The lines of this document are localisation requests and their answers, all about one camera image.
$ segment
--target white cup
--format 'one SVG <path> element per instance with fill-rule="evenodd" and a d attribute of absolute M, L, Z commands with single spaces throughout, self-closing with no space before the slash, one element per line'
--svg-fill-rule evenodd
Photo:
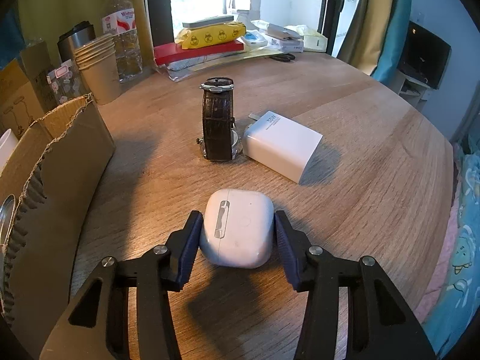
<path fill-rule="evenodd" d="M 15 147 L 18 144 L 18 139 L 9 128 L 0 138 L 0 174 L 3 171 L 3 167 L 7 163 L 10 155 L 14 152 Z"/>

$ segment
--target white power adapter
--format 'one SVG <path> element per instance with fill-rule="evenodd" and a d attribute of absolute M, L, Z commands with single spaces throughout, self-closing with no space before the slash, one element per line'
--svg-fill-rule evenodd
<path fill-rule="evenodd" d="M 245 130 L 243 152 L 298 183 L 311 165 L 322 137 L 308 127 L 268 111 Z"/>
<path fill-rule="evenodd" d="M 256 268 L 272 254 L 273 204 L 263 193 L 218 190 L 207 203 L 200 250 L 213 264 Z"/>

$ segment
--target television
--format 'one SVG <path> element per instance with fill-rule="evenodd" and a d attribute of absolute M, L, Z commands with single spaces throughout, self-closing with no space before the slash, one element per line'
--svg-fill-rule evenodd
<path fill-rule="evenodd" d="M 398 70 L 438 89 L 451 49 L 444 40 L 411 21 Z"/>

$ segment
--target corrugated cardboard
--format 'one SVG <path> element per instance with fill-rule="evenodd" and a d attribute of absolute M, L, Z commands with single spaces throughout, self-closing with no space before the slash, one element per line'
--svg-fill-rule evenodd
<path fill-rule="evenodd" d="M 113 152 L 89 95 L 35 121 L 0 176 L 0 196 L 19 200 L 4 262 L 4 318 L 33 358 L 67 306 L 82 224 Z"/>
<path fill-rule="evenodd" d="M 46 78 L 52 65 L 45 42 L 27 47 L 20 57 L 21 64 L 14 59 L 0 71 L 0 123 L 18 139 L 57 105 Z"/>

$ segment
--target white earbuds charging case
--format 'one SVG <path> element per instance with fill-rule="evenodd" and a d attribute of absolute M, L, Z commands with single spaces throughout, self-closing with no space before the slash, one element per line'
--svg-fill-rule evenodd
<path fill-rule="evenodd" d="M 207 203 L 200 250 L 213 264 L 256 268 L 272 254 L 273 204 L 260 192 L 218 190 Z"/>

